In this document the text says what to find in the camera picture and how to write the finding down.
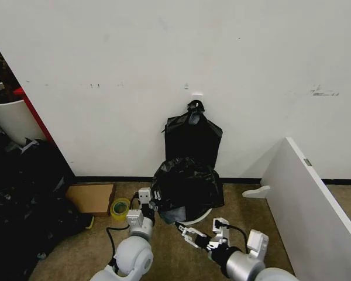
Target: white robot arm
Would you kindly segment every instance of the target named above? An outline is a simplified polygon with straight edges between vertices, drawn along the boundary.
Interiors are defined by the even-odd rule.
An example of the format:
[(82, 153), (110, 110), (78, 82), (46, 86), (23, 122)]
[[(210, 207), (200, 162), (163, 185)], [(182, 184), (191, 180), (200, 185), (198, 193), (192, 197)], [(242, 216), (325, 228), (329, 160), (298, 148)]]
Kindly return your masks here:
[[(154, 226), (154, 208), (150, 204), (150, 188), (139, 190), (141, 210), (129, 210), (126, 221), (130, 226), (129, 238), (117, 247), (112, 261), (92, 277), (91, 281), (139, 281), (148, 272), (153, 262), (149, 244)], [(248, 240), (244, 232), (246, 252), (230, 246), (229, 225), (223, 218), (214, 218), (211, 238), (195, 228), (187, 228), (176, 223), (185, 241), (196, 248), (205, 249), (209, 257), (220, 267), (222, 273), (233, 281), (298, 281), (295, 276), (279, 268), (265, 268), (265, 257), (269, 238), (267, 235), (251, 230)], [(189, 234), (196, 235), (193, 240)], [(125, 275), (118, 275), (118, 270)]]
[[(221, 272), (233, 281), (299, 281), (295, 276), (279, 268), (265, 268), (263, 262), (267, 252), (269, 238), (267, 235), (251, 230), (248, 241), (239, 228), (229, 225), (223, 218), (214, 218), (211, 238), (195, 228), (187, 228), (176, 223), (185, 241), (196, 248), (205, 249), (209, 258), (221, 267)], [(245, 236), (246, 252), (230, 246), (229, 228), (235, 228)], [(195, 240), (189, 234), (196, 234)]]
[[(153, 254), (149, 242), (154, 225), (154, 209), (149, 204), (150, 188), (140, 189), (139, 199), (141, 210), (129, 210), (126, 216), (129, 238), (118, 245), (112, 261), (91, 281), (139, 281), (150, 269)], [(118, 270), (126, 276), (119, 276)]]

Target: yellow tape roll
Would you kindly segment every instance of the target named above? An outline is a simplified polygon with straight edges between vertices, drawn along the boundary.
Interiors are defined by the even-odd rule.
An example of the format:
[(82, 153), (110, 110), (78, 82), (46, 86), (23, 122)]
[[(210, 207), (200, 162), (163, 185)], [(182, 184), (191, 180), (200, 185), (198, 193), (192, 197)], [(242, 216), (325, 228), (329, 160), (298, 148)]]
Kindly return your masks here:
[(130, 200), (118, 198), (111, 205), (111, 216), (117, 221), (126, 220), (126, 215), (130, 209)]

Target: white bucket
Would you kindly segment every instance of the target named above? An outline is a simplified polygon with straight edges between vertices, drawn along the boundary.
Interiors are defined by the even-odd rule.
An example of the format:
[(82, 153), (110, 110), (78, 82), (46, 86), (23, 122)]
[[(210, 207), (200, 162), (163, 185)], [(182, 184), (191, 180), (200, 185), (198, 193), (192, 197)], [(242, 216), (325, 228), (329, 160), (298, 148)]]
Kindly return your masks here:
[(0, 104), (0, 127), (22, 146), (26, 143), (25, 138), (46, 139), (23, 100)]

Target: cardboard piece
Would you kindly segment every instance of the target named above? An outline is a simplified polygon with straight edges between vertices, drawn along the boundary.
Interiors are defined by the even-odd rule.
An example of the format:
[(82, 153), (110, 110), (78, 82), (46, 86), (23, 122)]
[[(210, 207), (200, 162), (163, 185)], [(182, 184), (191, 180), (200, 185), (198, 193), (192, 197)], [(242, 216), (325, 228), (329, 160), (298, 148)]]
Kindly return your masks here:
[(77, 206), (81, 213), (106, 216), (110, 215), (109, 208), (114, 194), (113, 183), (78, 184), (69, 187), (66, 197)]

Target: black garbage bag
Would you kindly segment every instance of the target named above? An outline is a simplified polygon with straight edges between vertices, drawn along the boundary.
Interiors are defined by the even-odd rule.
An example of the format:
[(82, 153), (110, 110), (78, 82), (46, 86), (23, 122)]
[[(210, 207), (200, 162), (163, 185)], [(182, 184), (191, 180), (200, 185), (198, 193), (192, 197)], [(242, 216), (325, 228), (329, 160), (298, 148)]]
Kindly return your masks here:
[(193, 221), (225, 203), (218, 173), (190, 157), (163, 162), (153, 176), (151, 190), (160, 216), (169, 224)]
[(165, 125), (166, 160), (192, 157), (214, 168), (222, 129), (206, 119), (201, 101), (191, 101), (187, 110), (181, 116), (168, 118)]
[(0, 280), (27, 280), (39, 259), (89, 226), (92, 216), (66, 199), (74, 175), (57, 148), (41, 140), (11, 150), (2, 143)]

